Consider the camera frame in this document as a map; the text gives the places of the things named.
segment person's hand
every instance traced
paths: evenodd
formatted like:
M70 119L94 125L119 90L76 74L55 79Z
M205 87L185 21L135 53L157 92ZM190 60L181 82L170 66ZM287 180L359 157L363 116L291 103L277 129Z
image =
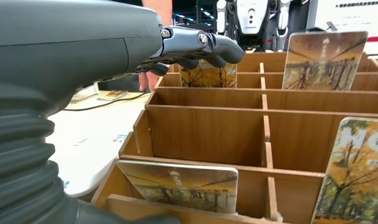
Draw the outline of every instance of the person's hand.
M143 91L149 84L150 91L154 91L154 87L160 77L151 73L150 71L139 75L139 90Z

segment robot in background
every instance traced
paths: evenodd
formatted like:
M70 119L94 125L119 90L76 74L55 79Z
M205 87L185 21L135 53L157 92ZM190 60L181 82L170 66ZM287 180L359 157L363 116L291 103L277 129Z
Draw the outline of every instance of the robot in background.
M234 40L244 50L256 50L264 42L270 13L278 14L278 25L273 38L273 51L283 51L288 36L291 0L218 0L217 33Z

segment table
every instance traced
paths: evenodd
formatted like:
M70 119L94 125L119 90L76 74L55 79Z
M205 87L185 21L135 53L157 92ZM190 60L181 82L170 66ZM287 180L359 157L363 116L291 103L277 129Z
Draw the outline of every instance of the table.
M128 93L132 98L141 93ZM55 123L54 133L46 138L55 145L50 160L58 163L58 176L64 181L65 192L81 197L97 188L106 174L127 134L150 94L128 101L119 101L96 109L70 112L61 111L49 117ZM108 103L97 97L67 109L81 109Z

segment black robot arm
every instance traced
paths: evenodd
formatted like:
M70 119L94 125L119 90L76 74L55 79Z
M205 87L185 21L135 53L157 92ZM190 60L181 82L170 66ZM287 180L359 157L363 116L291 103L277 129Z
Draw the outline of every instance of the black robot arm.
M194 68L237 63L242 50L224 36L161 26L143 7L107 0L0 0L0 224L123 224L64 193L48 158L48 115L78 89L158 63ZM179 223L154 217L141 224Z

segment wooden compartment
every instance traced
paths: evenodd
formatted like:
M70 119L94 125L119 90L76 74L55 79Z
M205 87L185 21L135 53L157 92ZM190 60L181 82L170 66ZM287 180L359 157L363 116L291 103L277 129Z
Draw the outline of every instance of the wooden compartment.
M284 223L310 223L339 122L378 118L378 64L363 55L351 91L281 90L285 57L246 55L237 89L182 88L171 66L119 151L125 160L236 168L240 215L145 201L115 165L92 203L130 220L273 224L281 214Z
M126 219L137 219L150 214L173 214L181 220L187 220L187 222L183 222L184 224L191 224L202 223L202 220L197 220L195 217L205 214L212 217L206 220L215 224L223 222L227 224L271 224L272 222L257 218L268 217L276 220L278 211L284 217L284 222L304 224L311 219L316 195L324 175L321 173L138 156L138 154L143 154L143 152L138 153L135 135L131 133L127 137L126 144L122 147L120 159L236 168L239 171L237 212L249 217L226 214L213 217L216 213L149 203L143 200L116 165L110 168L106 181L97 190L92 200L93 204L111 210ZM300 203L296 203L297 207L293 209L293 207L287 206L289 201L297 197L303 197ZM136 209L146 208L148 210L151 208L151 211L156 211L154 213L140 213L132 212L131 209L124 209L123 206L128 206L131 203L135 204L134 208Z

